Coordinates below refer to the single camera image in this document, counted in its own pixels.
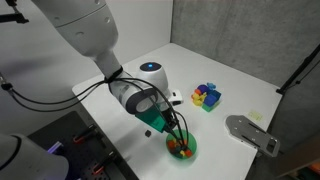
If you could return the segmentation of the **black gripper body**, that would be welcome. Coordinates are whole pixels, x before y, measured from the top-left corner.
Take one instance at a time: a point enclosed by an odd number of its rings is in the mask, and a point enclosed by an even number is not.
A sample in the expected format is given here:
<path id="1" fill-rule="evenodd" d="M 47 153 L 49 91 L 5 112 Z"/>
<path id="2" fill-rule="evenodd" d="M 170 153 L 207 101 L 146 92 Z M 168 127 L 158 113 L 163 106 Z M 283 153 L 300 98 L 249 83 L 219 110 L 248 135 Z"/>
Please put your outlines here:
<path id="1" fill-rule="evenodd" d="M 170 133 L 176 127 L 177 121 L 174 119 L 174 117 L 170 111 L 163 111 L 162 115 L 166 121 L 166 125 L 164 127 L 164 130 L 167 133 Z"/>

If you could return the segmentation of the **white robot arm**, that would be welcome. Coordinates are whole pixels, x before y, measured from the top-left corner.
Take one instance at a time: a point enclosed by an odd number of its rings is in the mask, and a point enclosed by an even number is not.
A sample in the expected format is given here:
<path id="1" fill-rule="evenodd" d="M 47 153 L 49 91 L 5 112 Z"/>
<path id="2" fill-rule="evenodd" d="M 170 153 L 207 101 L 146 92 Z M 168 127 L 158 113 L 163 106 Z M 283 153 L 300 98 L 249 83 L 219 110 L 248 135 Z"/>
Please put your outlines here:
<path id="1" fill-rule="evenodd" d="M 118 31 L 105 0 L 31 0 L 58 33 L 80 54 L 91 58 L 105 76 L 110 93 L 125 110 L 143 118 L 153 108 L 169 112 L 164 68 L 155 62 L 131 77 L 116 59 Z M 54 155 L 24 135 L 0 137 L 0 180 L 65 180 L 68 160 Z"/>

